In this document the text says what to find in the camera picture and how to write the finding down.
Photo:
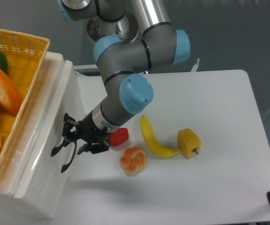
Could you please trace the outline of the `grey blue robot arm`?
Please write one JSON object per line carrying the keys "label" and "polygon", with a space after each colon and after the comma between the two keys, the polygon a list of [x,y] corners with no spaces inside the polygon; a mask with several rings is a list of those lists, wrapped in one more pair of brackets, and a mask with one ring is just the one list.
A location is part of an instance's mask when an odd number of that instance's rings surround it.
{"label": "grey blue robot arm", "polygon": [[96,65],[107,95],[84,119],[64,116],[61,148],[79,139],[84,145],[74,153],[107,151],[109,135],[140,113],[153,99],[153,89],[142,72],[183,62],[190,56],[190,41],[184,30],[171,24],[161,0],[134,0],[132,6],[142,39],[124,43],[117,35],[100,38],[93,47]]}

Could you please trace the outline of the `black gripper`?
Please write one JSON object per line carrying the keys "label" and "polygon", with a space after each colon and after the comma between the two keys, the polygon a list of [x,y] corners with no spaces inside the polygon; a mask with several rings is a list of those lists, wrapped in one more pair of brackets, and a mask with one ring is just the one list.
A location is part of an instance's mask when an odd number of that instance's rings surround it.
{"label": "black gripper", "polygon": [[63,120],[62,136],[64,147],[81,138],[86,143],[79,148],[77,155],[83,152],[98,154],[109,150],[110,142],[107,139],[109,136],[107,133],[108,126],[102,125],[99,128],[93,121],[92,113],[89,113],[84,119],[78,122],[70,117],[68,113],[65,113]]}

